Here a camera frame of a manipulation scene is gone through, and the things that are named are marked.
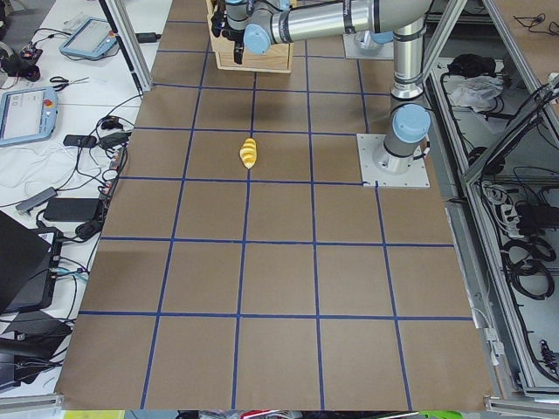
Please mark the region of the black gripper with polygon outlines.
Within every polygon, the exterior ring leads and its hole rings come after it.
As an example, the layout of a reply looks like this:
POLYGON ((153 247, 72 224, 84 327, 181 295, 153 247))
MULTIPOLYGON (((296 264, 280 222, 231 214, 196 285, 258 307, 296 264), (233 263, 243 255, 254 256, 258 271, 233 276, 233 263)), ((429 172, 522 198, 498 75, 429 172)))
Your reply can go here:
POLYGON ((247 2, 242 0, 217 1, 211 17, 211 32, 216 37, 224 37, 235 42, 233 60, 243 64, 244 33, 247 26, 247 2))

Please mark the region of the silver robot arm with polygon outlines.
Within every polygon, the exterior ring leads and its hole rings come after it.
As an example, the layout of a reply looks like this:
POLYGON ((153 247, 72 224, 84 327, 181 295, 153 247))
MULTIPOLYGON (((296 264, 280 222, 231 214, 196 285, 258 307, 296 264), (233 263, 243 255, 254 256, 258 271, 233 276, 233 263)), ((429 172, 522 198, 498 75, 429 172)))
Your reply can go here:
POLYGON ((392 34, 390 131, 372 159, 383 172, 401 175, 410 168, 431 125, 420 103, 429 7, 427 1, 326 1, 300 7, 288 1, 219 1, 210 16, 210 31, 233 42, 237 64, 245 52, 262 55, 273 45, 360 31, 392 34))
POLYGON ((359 50, 372 52, 375 49, 381 48, 383 45, 389 44, 393 41, 393 32, 371 32, 361 31, 355 35, 355 45, 359 50))

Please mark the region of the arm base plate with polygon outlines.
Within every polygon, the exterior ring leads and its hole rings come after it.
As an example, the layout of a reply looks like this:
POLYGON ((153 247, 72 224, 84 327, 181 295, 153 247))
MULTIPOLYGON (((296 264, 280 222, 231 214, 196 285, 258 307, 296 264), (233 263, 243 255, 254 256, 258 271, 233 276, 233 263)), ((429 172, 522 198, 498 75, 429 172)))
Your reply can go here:
POLYGON ((385 134, 357 134, 357 150, 363 187, 427 189, 430 182, 423 149, 416 146, 412 156, 395 157, 384 147, 385 134))
POLYGON ((394 34, 392 31, 373 33, 360 31, 342 36, 346 58, 388 60, 394 58, 394 34))

